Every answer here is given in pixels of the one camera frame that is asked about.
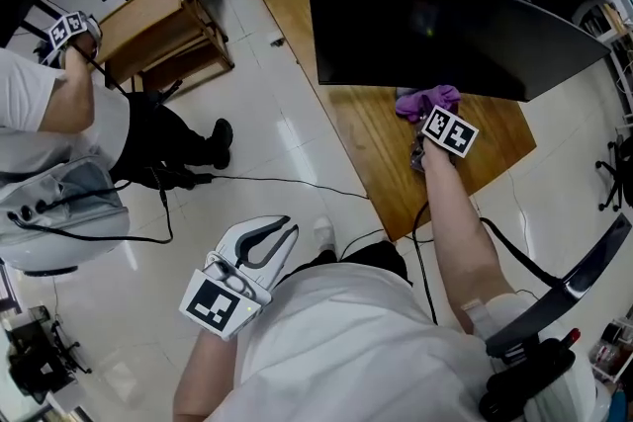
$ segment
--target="black shoe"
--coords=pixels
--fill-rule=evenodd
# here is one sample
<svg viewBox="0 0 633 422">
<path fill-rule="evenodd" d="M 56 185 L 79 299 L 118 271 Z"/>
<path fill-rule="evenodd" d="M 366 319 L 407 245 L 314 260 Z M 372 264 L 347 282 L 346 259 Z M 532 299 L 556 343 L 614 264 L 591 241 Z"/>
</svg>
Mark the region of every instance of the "black shoe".
<svg viewBox="0 0 633 422">
<path fill-rule="evenodd" d="M 219 170 L 226 169 L 230 163 L 230 146 L 233 143 L 233 128 L 224 118 L 220 118 L 214 127 L 214 133 L 207 139 L 213 154 L 212 165 Z"/>
</svg>

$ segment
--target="curved monitor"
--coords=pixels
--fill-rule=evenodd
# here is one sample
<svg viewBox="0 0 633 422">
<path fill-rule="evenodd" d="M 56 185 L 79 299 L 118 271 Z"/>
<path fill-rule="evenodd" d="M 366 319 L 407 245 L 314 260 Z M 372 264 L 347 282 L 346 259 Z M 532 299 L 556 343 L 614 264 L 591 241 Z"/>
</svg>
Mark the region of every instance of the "curved monitor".
<svg viewBox="0 0 633 422">
<path fill-rule="evenodd" d="M 529 101 L 609 48 L 523 0 L 310 0 L 321 85 Z"/>
</svg>

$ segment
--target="purple cloth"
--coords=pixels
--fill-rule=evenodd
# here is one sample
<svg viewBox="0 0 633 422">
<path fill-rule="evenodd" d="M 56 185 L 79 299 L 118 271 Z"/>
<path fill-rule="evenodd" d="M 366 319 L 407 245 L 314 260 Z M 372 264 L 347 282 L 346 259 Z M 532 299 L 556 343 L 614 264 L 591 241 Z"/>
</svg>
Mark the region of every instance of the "purple cloth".
<svg viewBox="0 0 633 422">
<path fill-rule="evenodd" d="M 433 106 L 439 106 L 457 114 L 457 104 L 461 96 L 451 85 L 438 85 L 430 90 L 420 90 L 396 100 L 396 115 L 406 117 L 410 122 L 419 122 L 422 114 L 429 115 Z"/>
</svg>

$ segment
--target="wooden table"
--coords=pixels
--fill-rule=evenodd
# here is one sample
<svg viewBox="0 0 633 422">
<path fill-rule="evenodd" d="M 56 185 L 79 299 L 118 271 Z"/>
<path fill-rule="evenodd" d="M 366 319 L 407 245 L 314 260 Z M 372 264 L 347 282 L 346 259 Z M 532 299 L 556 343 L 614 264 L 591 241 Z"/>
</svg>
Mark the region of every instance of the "wooden table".
<svg viewBox="0 0 633 422">
<path fill-rule="evenodd" d="M 423 177 L 409 167 L 413 128 L 396 117 L 394 89 L 319 86 L 309 0 L 264 2 L 308 76 L 389 237 L 403 237 L 426 202 L 426 189 Z M 536 147 L 516 102 L 464 95 L 460 115 L 480 131 L 467 158 L 457 162 L 469 194 Z"/>
<path fill-rule="evenodd" d="M 225 33 L 202 0 L 129 0 L 100 26 L 97 61 L 119 84 L 139 75 L 144 90 L 160 90 L 201 69 L 214 71 L 208 80 L 233 68 Z"/>
</svg>

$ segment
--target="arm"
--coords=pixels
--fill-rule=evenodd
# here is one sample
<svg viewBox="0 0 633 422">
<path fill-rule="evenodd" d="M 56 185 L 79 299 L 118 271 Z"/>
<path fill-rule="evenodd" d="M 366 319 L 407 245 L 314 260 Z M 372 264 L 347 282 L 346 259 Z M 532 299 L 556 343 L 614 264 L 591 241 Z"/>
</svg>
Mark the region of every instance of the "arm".
<svg viewBox="0 0 633 422">
<path fill-rule="evenodd" d="M 88 54 L 94 47 L 94 41 L 87 34 L 82 34 L 76 43 Z M 80 133 L 94 120 L 95 101 L 88 65 L 83 56 L 70 47 L 66 51 L 65 79 L 55 81 L 40 131 Z"/>
<path fill-rule="evenodd" d="M 233 389 L 237 339 L 201 331 L 174 396 L 174 422 L 202 422 Z"/>
<path fill-rule="evenodd" d="M 451 309 L 464 330 L 472 333 L 473 323 L 462 306 L 477 298 L 486 303 L 514 290 L 503 276 L 495 246 L 448 153 L 428 139 L 424 140 L 424 153 L 422 164 L 439 271 Z"/>
</svg>

